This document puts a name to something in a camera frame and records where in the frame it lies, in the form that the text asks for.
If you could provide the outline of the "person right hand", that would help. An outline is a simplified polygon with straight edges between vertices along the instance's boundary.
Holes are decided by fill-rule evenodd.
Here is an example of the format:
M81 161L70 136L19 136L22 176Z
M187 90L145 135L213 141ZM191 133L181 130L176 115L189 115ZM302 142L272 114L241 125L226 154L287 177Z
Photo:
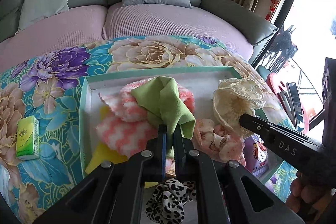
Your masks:
M335 189L323 189L317 186L303 185L302 180L297 177L290 184L290 195L286 199L285 204L298 213L301 205L300 200L311 206L321 215L331 202Z

